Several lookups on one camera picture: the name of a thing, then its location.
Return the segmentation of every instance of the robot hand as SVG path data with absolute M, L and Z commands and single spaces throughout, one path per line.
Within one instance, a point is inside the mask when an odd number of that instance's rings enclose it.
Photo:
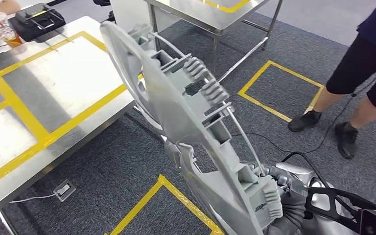
M 305 203 L 308 196 L 307 189 L 302 181 L 283 169 L 275 166 L 265 168 L 282 194 L 283 217 L 276 219 L 266 230 L 268 235 L 293 235 L 302 227 Z

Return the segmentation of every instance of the metal table frame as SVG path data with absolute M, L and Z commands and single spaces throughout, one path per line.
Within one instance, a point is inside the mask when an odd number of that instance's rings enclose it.
M 272 18 L 272 21 L 270 23 L 270 26 L 269 28 L 266 28 L 266 27 L 263 27 L 261 25 L 258 25 L 254 22 L 251 22 L 251 21 L 248 21 L 248 20 L 245 20 L 244 18 L 251 12 L 254 12 L 256 9 L 258 9 L 259 7 L 261 7 L 262 5 L 264 5 L 267 1 L 269 0 L 265 0 L 263 1 L 261 4 L 259 4 L 258 7 L 256 8 L 253 8 L 251 9 L 247 14 L 244 14 L 244 16 L 241 18 L 241 21 L 247 25 L 250 25 L 254 28 L 257 28 L 257 29 L 260 29 L 260 30 L 263 30 L 265 32 L 267 32 L 266 36 L 259 42 L 257 43 L 257 45 L 255 45 L 248 53 L 246 53 L 239 61 L 237 61 L 231 68 L 229 68 L 219 79 L 218 81 L 221 82 L 223 81 L 225 78 L 227 78 L 228 75 L 230 75 L 231 72 L 234 71 L 234 69 L 236 69 L 245 59 L 247 59 L 253 52 L 255 52 L 258 48 L 262 47 L 263 50 L 266 49 L 267 47 L 267 43 L 268 43 L 268 40 L 272 34 L 272 31 L 273 31 L 273 27 L 275 26 L 275 22 L 276 22 L 276 19 L 278 17 L 278 14 L 279 14 L 279 11 L 280 11 L 280 8 L 282 6 L 282 2 L 283 0 L 279 0 L 279 3 L 276 7 L 276 10 L 275 10 L 275 13 L 273 15 L 273 18 Z M 150 17 L 150 20 L 151 20 L 151 23 L 152 23 L 152 28 L 155 32 L 158 31 L 158 25 L 157 25 L 157 20 L 156 20 L 156 15 L 155 15 L 155 10 L 154 10 L 154 5 L 152 3 L 150 3 L 150 1 L 146 1 L 148 6 L 149 6 L 149 17 Z M 197 27 L 200 27 L 202 28 L 201 26 L 195 24 L 195 22 L 192 21 L 192 19 L 190 17 L 185 17 L 184 18 L 184 15 L 183 14 L 180 14 L 180 15 L 177 15 L 178 17 L 182 18 L 183 20 L 197 26 Z M 218 47 L 219 47 L 219 44 L 220 44 L 220 38 L 224 32 L 224 30 L 217 30 L 217 29 L 214 29 L 214 30 L 207 30 L 208 32 L 210 32 L 211 34 L 213 34 L 213 43 L 212 43 L 212 64 L 211 64 L 211 72 L 213 74 L 215 74 L 215 67 L 217 65 L 217 58 L 218 58 Z M 160 44 L 159 44 L 159 41 L 156 39 L 155 41 L 155 46 L 156 46 L 156 49 L 159 49 L 160 48 Z

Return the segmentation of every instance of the power cord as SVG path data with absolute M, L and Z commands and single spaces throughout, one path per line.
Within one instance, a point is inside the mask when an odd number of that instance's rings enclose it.
M 18 202 L 26 202 L 26 201 L 29 201 L 29 200 L 32 200 L 32 199 L 41 199 L 41 198 L 49 198 L 49 197 L 53 197 L 55 196 L 56 194 L 53 193 L 51 195 L 47 195 L 47 196 L 41 196 L 41 197 L 31 197 L 31 198 L 27 198 L 27 199 L 24 199 L 24 200 L 19 200 L 19 201 L 12 201 L 12 202 L 9 202 L 9 203 L 18 203 Z

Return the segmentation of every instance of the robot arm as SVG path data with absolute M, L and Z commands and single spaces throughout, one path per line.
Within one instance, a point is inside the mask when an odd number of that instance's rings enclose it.
M 181 169 L 205 213 L 226 234 L 292 235 L 306 227 L 304 212 L 314 201 L 314 194 L 310 194 L 313 171 L 286 164 L 264 168 L 233 115 L 231 103 L 226 102 L 228 93 L 202 61 L 183 54 L 146 25 L 137 25 L 127 33 L 104 22 L 100 30 L 107 52 L 138 109 L 162 135 L 168 156 Z M 158 39 L 178 57 L 154 50 L 154 40 Z M 232 119 L 247 142 L 255 158 L 253 167 L 241 162 L 231 146 L 225 118 Z M 202 145 L 217 171 L 203 173 L 197 167 L 193 148 L 187 144 L 192 142 Z M 324 204 L 334 203 L 334 197 L 323 197 L 316 203 L 323 200 Z M 341 229 L 338 219 L 330 216 L 322 221 L 326 210 L 311 211 L 322 215 L 313 216 L 319 218 L 315 227 L 325 229 L 305 235 L 333 235 L 334 228 L 340 235 L 351 234 Z

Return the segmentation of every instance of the drink cup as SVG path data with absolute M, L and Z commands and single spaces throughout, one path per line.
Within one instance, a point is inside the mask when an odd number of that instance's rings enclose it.
M 0 12 L 0 38 L 12 48 L 22 44 L 21 38 L 11 27 L 7 15 L 3 12 Z

